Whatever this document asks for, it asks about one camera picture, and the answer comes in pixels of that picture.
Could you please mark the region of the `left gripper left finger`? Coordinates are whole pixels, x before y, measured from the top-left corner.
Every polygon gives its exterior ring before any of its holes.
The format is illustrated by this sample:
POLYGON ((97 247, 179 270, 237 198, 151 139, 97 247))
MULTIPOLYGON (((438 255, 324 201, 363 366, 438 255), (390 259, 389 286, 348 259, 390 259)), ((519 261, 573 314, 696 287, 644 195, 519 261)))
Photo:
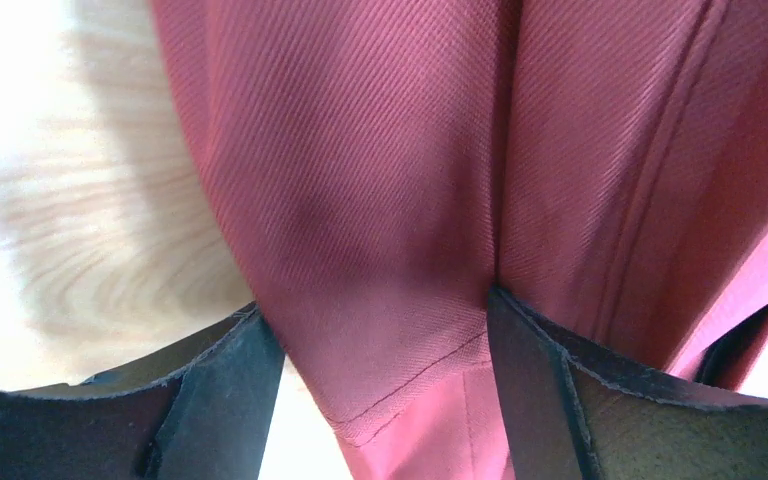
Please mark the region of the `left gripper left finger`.
POLYGON ((0 479, 255 479, 284 359, 249 304, 80 384, 0 391, 0 479))

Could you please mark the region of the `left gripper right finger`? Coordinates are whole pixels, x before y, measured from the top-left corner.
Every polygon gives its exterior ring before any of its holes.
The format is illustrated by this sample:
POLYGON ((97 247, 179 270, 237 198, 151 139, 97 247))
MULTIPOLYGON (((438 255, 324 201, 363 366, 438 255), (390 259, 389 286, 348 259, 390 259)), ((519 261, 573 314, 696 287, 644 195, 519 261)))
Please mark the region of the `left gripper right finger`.
POLYGON ((768 479, 768 399, 686 381, 501 288, 487 333, 519 479, 768 479))

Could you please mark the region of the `red backpack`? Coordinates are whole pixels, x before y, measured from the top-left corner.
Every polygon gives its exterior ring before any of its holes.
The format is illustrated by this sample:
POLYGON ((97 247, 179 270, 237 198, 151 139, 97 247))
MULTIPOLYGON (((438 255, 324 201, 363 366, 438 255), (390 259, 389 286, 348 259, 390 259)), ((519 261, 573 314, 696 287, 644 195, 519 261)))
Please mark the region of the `red backpack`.
POLYGON ((689 379, 768 341, 768 1, 157 1, 222 235, 358 479, 514 475, 492 285, 689 379))

